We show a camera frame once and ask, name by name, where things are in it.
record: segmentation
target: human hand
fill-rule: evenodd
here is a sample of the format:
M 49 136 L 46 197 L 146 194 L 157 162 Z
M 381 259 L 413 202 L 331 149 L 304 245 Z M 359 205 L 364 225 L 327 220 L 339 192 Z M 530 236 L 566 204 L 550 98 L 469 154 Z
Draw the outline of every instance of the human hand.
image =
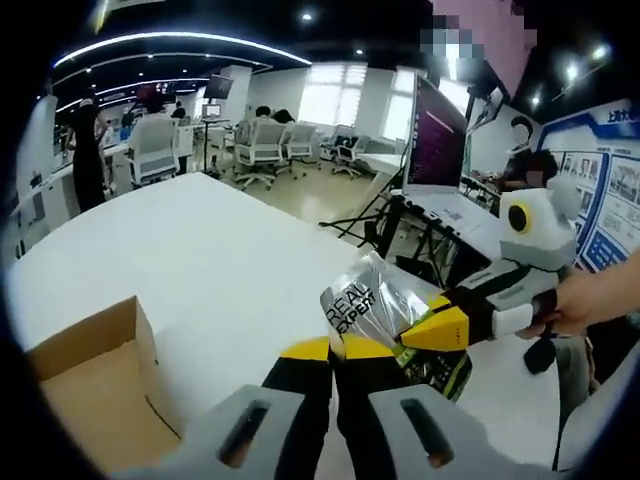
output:
M 520 332 L 520 337 L 540 335 L 549 322 L 554 322 L 554 333 L 578 335 L 589 325 L 608 320 L 610 298 L 599 275 L 573 269 L 571 275 L 558 285 L 556 294 L 556 310 L 542 323 Z

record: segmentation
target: laptop screen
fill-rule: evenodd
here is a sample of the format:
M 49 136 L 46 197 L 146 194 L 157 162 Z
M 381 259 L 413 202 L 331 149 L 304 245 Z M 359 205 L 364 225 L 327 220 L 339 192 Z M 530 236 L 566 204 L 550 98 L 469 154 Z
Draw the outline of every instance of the laptop screen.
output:
M 411 153 L 405 183 L 458 188 L 467 121 L 428 80 L 418 75 Z

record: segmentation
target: led light strip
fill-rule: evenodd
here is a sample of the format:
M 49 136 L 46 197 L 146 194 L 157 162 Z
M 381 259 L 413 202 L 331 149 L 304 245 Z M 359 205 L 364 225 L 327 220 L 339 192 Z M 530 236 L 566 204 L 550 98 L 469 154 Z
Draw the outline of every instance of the led light strip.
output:
M 53 68 L 56 68 L 62 65 L 69 60 L 73 60 L 74 58 L 79 57 L 80 55 L 84 55 L 85 53 L 91 52 L 93 50 L 97 50 L 99 48 L 108 47 L 109 45 L 115 45 L 117 43 L 123 42 L 131 42 L 134 40 L 141 40 L 146 38 L 166 38 L 166 37 L 176 37 L 176 38 L 199 38 L 203 40 L 217 40 L 222 42 L 229 43 L 237 43 L 239 45 L 246 45 L 248 47 L 258 48 L 260 50 L 265 50 L 267 52 L 275 53 L 277 55 L 281 55 L 283 57 L 290 58 L 292 60 L 296 60 L 305 65 L 311 65 L 311 62 L 305 58 L 298 57 L 289 52 L 285 52 L 284 50 L 278 50 L 277 48 L 269 47 L 267 45 L 262 45 L 261 43 L 251 42 L 249 40 L 243 40 L 241 38 L 227 37 L 224 35 L 215 35 L 212 33 L 197 33 L 197 32 L 146 32 L 146 33 L 134 33 L 131 35 L 123 35 L 121 37 L 110 38 L 108 40 L 103 40 L 101 42 L 94 43 L 92 45 L 87 45 L 86 47 L 80 48 L 74 52 L 71 52 L 56 63 L 53 64 Z
M 213 59 L 213 60 L 218 60 L 218 59 L 222 59 L 222 60 L 234 60 L 237 62 L 243 62 L 243 63 L 250 63 L 252 65 L 255 65 L 256 67 L 260 66 L 262 68 L 256 69 L 253 73 L 258 74 L 258 73 L 262 73 L 268 70 L 271 70 L 273 68 L 273 65 L 269 65 L 267 63 L 262 63 L 262 62 L 255 62 L 253 60 L 248 60 L 246 58 L 240 58 L 240 57 L 233 57 L 233 56 L 229 56 L 229 55 L 218 55 L 215 53 L 192 53 L 192 52 L 160 52 L 160 53 L 139 53 L 136 55 L 127 55 L 125 57 L 118 57 L 118 58 L 112 58 L 111 60 L 105 60 L 104 62 L 100 62 L 100 63 L 95 63 L 93 65 L 91 65 L 91 69 L 95 70 L 98 67 L 103 67 L 105 65 L 111 65 L 114 63 L 118 63 L 118 62 L 123 62 L 126 60 L 135 60 L 138 58 L 149 58 L 149 55 L 152 55 L 152 57 L 154 58 L 162 58 L 162 57 L 202 57 L 202 58 L 207 58 L 207 59 Z M 67 80 L 69 80 L 70 78 L 73 78 L 77 75 L 81 75 L 83 73 L 85 73 L 87 71 L 87 68 L 81 68 L 80 70 L 73 72 L 69 75 L 67 75 L 66 77 L 61 78 L 60 80 L 57 80 L 56 82 L 54 82 L 52 84 L 52 86 L 57 86 L 60 85 L 62 82 L 66 82 Z
M 113 105 L 114 103 L 124 102 L 125 100 L 126 100 L 126 101 L 130 101 L 130 100 L 133 100 L 133 99 L 135 99 L 135 98 L 136 98 L 136 96 L 135 96 L 135 95 L 132 95 L 132 96 L 130 96 L 130 97 L 119 98 L 119 99 L 117 99 L 117 100 L 112 100 L 111 102 L 107 102 L 107 103 L 103 103 L 102 105 L 98 105 L 98 107 L 100 107 L 100 108 L 104 108 L 104 107 L 106 107 L 107 105 Z
M 107 90 L 103 90 L 101 92 L 96 93 L 96 96 L 104 95 L 106 93 L 116 92 L 118 90 L 123 90 L 125 88 L 139 87 L 140 85 L 149 85 L 150 83 L 202 82 L 202 81 L 207 81 L 208 82 L 209 79 L 208 78 L 169 78 L 169 79 L 166 79 L 166 80 L 145 80 L 143 82 L 136 82 L 136 83 L 131 83 L 129 85 L 121 85 L 119 87 L 108 88 Z M 73 107 L 74 105 L 77 105 L 81 101 L 82 101 L 82 99 L 79 98 L 78 100 L 75 100 L 75 101 L 73 101 L 71 103 L 68 103 L 64 107 L 58 108 L 56 110 L 56 113 L 60 113 L 60 112 L 62 112 L 64 110 L 66 110 L 67 108 Z

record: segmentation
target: snack bag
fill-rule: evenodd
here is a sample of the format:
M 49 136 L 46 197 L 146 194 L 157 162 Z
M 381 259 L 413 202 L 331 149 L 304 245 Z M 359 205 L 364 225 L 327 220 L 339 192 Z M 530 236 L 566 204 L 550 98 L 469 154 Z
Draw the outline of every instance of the snack bag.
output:
M 462 393 L 472 368 L 466 352 L 416 350 L 396 341 L 400 333 L 429 321 L 430 311 L 413 291 L 394 284 L 387 263 L 376 252 L 363 255 L 333 282 L 320 303 L 340 335 L 351 332 L 389 348 L 409 384 L 430 385 L 453 401 Z

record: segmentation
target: white wall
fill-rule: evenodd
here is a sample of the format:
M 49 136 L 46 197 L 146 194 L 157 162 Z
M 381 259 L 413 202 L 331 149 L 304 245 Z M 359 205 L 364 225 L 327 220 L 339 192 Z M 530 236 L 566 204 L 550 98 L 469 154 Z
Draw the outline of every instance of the white wall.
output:
M 355 128 L 370 137 L 381 137 L 387 113 L 393 70 L 369 68 L 362 86 Z
M 48 95 L 33 107 L 29 123 L 16 155 L 16 189 L 22 198 L 28 195 L 34 173 L 46 179 L 55 168 L 53 157 L 53 126 L 58 98 Z
M 226 100 L 221 100 L 222 118 L 227 119 L 235 125 L 244 118 L 247 110 L 247 100 L 249 95 L 249 85 L 251 83 L 251 69 L 232 65 L 223 68 L 222 75 L 233 78 L 233 85 Z
M 102 118 L 105 120 L 122 120 L 122 115 L 126 110 L 129 110 L 133 105 L 133 102 L 121 103 L 120 105 L 114 105 L 113 107 L 104 108 L 101 110 Z
M 471 112 L 471 123 L 473 125 L 484 107 L 484 101 L 476 99 Z M 512 138 L 511 121 L 522 115 L 517 110 L 503 105 L 498 117 L 491 123 L 479 128 L 471 134 L 471 169 L 480 172 L 502 173 L 507 166 L 509 155 L 507 151 L 515 147 Z M 532 150 L 536 150 L 542 126 L 529 118 L 533 125 L 533 134 L 529 144 Z
M 306 68 L 253 75 L 247 101 L 251 114 L 259 106 L 266 105 L 275 110 L 286 109 L 294 118 L 298 118 L 306 77 Z

